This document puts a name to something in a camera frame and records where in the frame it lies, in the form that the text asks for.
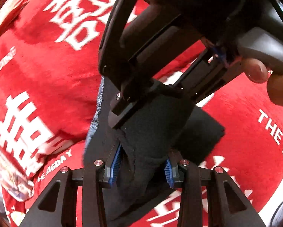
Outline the person's right hand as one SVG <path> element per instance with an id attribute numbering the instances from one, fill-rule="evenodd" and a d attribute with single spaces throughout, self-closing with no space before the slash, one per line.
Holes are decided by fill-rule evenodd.
<path id="1" fill-rule="evenodd" d="M 268 76 L 268 68 L 258 59 L 243 58 L 242 67 L 245 75 L 257 84 L 267 83 L 267 93 L 270 100 L 283 107 L 283 75 L 273 72 Z"/>

